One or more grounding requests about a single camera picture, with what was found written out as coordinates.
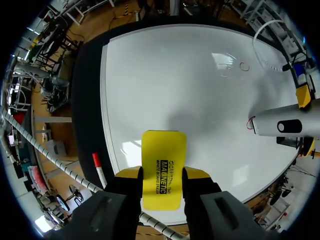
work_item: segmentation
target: yellow eraser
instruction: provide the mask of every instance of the yellow eraser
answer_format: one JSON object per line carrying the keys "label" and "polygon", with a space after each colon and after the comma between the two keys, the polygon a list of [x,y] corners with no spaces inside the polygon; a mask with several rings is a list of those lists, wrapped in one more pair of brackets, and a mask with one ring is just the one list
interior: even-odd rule
{"label": "yellow eraser", "polygon": [[143,207],[151,211],[177,210],[182,197],[187,136],[179,131],[146,131],[141,154]]}

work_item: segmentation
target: metal stand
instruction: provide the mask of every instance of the metal stand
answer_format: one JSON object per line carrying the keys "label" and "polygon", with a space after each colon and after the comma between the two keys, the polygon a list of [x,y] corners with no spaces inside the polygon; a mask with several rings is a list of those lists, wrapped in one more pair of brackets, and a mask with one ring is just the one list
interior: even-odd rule
{"label": "metal stand", "polygon": [[66,211],[70,211],[70,207],[67,204],[67,201],[69,201],[73,198],[77,199],[79,202],[83,202],[83,200],[84,200],[84,197],[82,196],[81,192],[74,185],[70,184],[69,190],[71,192],[71,195],[69,197],[67,197],[66,199],[63,199],[59,194],[57,194],[55,196],[60,207]]}

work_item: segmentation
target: wooden floor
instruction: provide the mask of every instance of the wooden floor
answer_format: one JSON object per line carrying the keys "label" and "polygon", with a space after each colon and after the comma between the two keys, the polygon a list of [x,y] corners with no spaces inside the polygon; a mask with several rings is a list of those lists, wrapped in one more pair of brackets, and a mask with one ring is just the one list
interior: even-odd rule
{"label": "wooden floor", "polygon": [[[115,7],[111,7],[109,3],[95,9],[86,15],[83,22],[80,26],[73,24],[70,27],[67,35],[77,41],[83,41],[86,43],[96,36],[108,31],[109,29],[131,23],[136,21],[135,14],[129,14],[127,16],[114,19],[115,17],[122,16],[125,13],[126,0],[118,0]],[[153,0],[148,0],[149,6],[153,6]],[[136,0],[130,0],[128,3],[128,12],[138,11],[139,7]],[[240,25],[244,28],[247,28],[245,22],[242,19],[239,19],[239,16],[230,10],[228,7],[225,7],[221,13],[221,20],[232,22],[234,24]],[[40,90],[39,86],[36,86],[34,93],[31,96],[31,104],[34,109],[34,116],[43,116],[48,117],[50,114],[46,111],[45,105],[41,105],[42,96],[40,93],[37,93]],[[71,117],[71,106],[67,105],[62,110],[59,110],[57,113],[54,113],[53,116],[61,117]],[[35,130],[41,130],[43,128],[42,123],[35,124]],[[50,128],[52,130],[52,138],[56,141],[63,141],[67,157],[63,157],[63,160],[74,161],[77,159],[77,148],[74,138],[73,126],[72,123],[51,123]],[[37,141],[39,141],[44,147],[46,147],[46,140],[43,140],[41,134],[37,134]],[[40,159],[42,161],[43,170],[45,173],[48,173],[57,167],[49,161],[45,161],[45,157],[40,154]],[[73,169],[80,175],[83,175],[81,167],[78,165]],[[75,180],[71,179],[65,173],[61,172],[55,177],[49,180],[52,188],[54,188],[63,198],[67,198],[70,195],[69,185],[73,184],[81,190],[81,193],[84,196],[84,199],[87,199],[91,196],[89,190],[85,189]],[[70,206],[70,212],[76,208],[76,204],[71,200],[68,202]]]}

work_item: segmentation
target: yellow bracket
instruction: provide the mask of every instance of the yellow bracket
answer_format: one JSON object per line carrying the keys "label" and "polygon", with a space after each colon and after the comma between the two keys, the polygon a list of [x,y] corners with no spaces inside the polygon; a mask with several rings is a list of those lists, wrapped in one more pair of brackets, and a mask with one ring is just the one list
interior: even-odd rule
{"label": "yellow bracket", "polygon": [[298,99],[299,108],[304,108],[311,102],[311,95],[308,84],[298,87],[295,94]]}

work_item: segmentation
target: white spiral cable wrap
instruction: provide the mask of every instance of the white spiral cable wrap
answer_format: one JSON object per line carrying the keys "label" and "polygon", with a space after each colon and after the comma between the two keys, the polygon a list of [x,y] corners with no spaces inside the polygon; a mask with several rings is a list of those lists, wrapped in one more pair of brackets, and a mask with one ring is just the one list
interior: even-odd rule
{"label": "white spiral cable wrap", "polygon": [[55,155],[48,152],[43,146],[41,146],[34,137],[31,136],[5,109],[3,106],[0,106],[0,113],[4,119],[6,119],[16,130],[21,133],[21,135],[31,143],[35,149],[42,153],[47,159],[49,159],[53,164],[60,168],[63,172],[68,174],[71,178],[76,180],[78,183],[82,184],[90,191],[96,193],[97,191],[102,191],[102,189],[88,180],[84,179],[82,176],[72,171],[70,168],[65,166]]}
{"label": "white spiral cable wrap", "polygon": [[273,70],[275,70],[275,71],[277,71],[277,72],[283,72],[283,70],[282,70],[282,67],[283,67],[283,66],[275,67],[275,66],[272,66],[271,64],[269,64],[269,62],[268,62],[266,59],[264,59],[264,58],[259,54],[259,52],[256,50],[255,43],[256,43],[256,40],[257,40],[257,37],[258,37],[259,33],[260,33],[266,26],[268,26],[268,25],[270,25],[270,24],[273,24],[273,23],[283,23],[283,22],[284,22],[284,21],[282,21],[282,20],[277,20],[277,19],[266,22],[265,24],[263,24],[263,25],[258,29],[258,31],[256,31],[256,33],[255,33],[255,35],[254,35],[254,37],[253,37],[253,39],[252,39],[252,46],[253,46],[254,52],[255,52],[256,56],[258,57],[258,59],[259,59],[260,61],[262,61],[265,65],[267,65],[269,68],[271,68],[271,69],[273,69]]}
{"label": "white spiral cable wrap", "polygon": [[[37,149],[40,153],[42,153],[47,159],[49,159],[54,165],[60,168],[63,172],[68,174],[71,178],[76,180],[78,183],[82,184],[84,187],[89,189],[90,191],[96,193],[98,191],[103,191],[100,187],[94,185],[93,183],[89,182],[79,174],[73,172],[70,168],[65,166],[55,155],[48,152],[43,146],[41,146],[34,137],[32,137],[5,109],[3,106],[0,105],[0,115],[6,119],[16,130],[29,142],[31,143],[35,149]],[[141,212],[139,216],[142,222],[147,222],[150,224],[151,227],[162,233],[168,238],[172,240],[181,240],[187,239],[187,236],[184,236],[170,227],[166,226],[162,222],[156,220],[152,216],[149,216],[145,212]]]}

